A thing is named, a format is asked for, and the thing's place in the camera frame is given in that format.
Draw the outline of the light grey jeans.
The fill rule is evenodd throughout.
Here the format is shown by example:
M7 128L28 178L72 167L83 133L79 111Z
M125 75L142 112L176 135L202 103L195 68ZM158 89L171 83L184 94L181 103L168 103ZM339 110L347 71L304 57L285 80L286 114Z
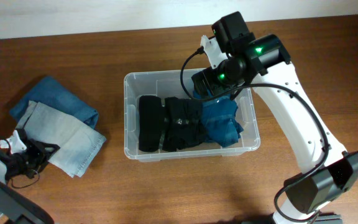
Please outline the light grey jeans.
M34 101L16 128L24 129L30 139L58 145L48 161L70 177L82 177L106 142L106 137L74 116Z

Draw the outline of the blue taped cloth bundle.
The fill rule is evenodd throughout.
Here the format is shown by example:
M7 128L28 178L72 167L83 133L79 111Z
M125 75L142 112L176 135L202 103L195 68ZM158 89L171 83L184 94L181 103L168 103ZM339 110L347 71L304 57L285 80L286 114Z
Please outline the blue taped cloth bundle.
M194 144L215 142L221 147L229 147L239 142L244 129L236 121L238 106L229 96L191 102L196 110L195 124L191 125Z

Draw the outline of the small black taped cloth bundle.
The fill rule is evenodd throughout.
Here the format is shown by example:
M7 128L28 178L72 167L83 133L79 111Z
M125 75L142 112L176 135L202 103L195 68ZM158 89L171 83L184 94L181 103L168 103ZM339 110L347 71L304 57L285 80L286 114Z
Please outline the small black taped cloth bundle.
M175 152L205 142L208 131L201 122L203 104L197 100L165 98L167 129L162 149Z

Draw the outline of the dark blue jeans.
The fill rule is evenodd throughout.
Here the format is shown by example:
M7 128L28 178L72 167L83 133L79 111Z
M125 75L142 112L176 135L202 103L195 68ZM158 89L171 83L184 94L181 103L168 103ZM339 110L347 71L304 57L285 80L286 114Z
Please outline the dark blue jeans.
M72 115L91 128L95 128L98 122L99 113L96 109L79 99L51 76L44 77L32 87L9 110L9 114L16 121L20 120L29 105L29 101L43 103L63 113Z

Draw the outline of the large black taped cloth bundle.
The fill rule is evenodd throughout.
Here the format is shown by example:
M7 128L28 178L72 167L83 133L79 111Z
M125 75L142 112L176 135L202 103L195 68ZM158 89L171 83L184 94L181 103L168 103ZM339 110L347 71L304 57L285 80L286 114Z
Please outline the large black taped cloth bundle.
M139 98L139 150L155 152L165 129L165 108L162 99L144 95Z

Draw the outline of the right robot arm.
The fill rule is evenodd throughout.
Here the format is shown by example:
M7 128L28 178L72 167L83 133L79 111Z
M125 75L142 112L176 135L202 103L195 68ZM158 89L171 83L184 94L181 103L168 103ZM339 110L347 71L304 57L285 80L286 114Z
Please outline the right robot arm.
M199 54L210 66L193 75L201 100L252 88L268 106L286 135L300 173L284 181L286 195L263 223L341 223L321 209L347 192L358 179L358 151L349 152L330 132L307 97L291 57L273 34L256 38L239 12L212 25Z

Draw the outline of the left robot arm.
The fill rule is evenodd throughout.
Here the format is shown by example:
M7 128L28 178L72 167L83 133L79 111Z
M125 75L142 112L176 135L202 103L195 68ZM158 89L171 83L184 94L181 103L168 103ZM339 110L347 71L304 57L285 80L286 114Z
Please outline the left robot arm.
M18 175L39 178L48 160L60 149L33 139L25 140L26 150L5 153L0 150L0 222L3 223L53 223L53 218L40 206L17 193L18 186L8 186Z

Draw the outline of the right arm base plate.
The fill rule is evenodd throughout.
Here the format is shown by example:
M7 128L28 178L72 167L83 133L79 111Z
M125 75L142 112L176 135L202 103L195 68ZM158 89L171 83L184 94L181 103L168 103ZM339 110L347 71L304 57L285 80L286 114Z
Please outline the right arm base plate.
M319 216L313 224L343 224L343 220L337 214L324 214Z

